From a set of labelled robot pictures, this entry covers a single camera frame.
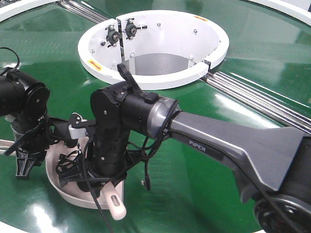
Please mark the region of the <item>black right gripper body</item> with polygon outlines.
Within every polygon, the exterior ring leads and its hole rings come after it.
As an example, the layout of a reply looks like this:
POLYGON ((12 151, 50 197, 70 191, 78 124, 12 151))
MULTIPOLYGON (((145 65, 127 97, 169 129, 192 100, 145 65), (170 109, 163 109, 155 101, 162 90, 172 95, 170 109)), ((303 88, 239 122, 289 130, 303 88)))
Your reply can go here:
POLYGON ((102 175, 92 167, 93 159, 85 157, 81 150, 75 150, 68 155, 60 154, 58 160, 58 178, 61 187, 70 182, 77 183, 80 190, 93 190, 96 197, 100 196, 100 188, 107 182, 118 185, 127 177, 127 171, 136 165, 136 151, 127 150, 120 164, 109 164, 103 161, 106 174, 102 175))

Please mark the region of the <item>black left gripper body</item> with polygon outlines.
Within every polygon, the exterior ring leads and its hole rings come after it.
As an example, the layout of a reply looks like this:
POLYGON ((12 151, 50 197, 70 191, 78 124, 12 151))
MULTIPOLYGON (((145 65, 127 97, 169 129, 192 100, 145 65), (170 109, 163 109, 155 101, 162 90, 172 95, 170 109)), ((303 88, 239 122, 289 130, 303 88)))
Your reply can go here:
POLYGON ((44 160, 46 150, 50 146, 51 121, 47 114, 38 119, 30 119, 25 114, 12 114, 14 120, 11 127, 14 132, 17 146, 17 160, 44 160))

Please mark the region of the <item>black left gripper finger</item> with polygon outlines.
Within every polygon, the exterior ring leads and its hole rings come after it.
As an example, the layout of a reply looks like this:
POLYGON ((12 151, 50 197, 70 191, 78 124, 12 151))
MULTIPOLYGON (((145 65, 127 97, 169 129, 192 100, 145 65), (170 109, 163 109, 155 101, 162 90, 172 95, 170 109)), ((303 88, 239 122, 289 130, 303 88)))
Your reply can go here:
POLYGON ((16 162, 16 178, 19 180, 28 180, 30 177, 30 172, 35 164, 35 159, 27 157, 17 157, 16 162))

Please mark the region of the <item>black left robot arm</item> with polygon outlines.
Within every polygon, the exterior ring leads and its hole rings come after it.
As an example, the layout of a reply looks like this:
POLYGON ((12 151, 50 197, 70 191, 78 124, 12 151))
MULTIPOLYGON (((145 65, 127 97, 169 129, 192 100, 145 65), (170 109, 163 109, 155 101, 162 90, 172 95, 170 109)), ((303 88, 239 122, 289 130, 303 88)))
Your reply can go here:
POLYGON ((11 123, 15 137, 4 154, 16 154, 17 179, 27 180, 46 157, 52 133, 49 96, 50 90, 29 74, 12 67, 0 71, 0 115, 11 123))

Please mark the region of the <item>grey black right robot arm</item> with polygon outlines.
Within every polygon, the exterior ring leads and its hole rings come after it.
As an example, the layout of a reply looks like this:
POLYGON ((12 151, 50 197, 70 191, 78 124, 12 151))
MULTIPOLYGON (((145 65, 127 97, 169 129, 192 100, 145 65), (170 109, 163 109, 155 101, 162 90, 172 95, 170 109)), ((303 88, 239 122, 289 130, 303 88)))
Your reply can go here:
POLYGON ((74 165, 61 170, 61 185, 84 191, 123 181, 139 162, 148 163, 168 138, 229 167, 243 202, 268 233, 311 230, 311 137, 293 127, 254 129, 179 109, 177 100, 120 82, 94 91, 94 120, 74 113, 72 139, 88 137, 74 165))

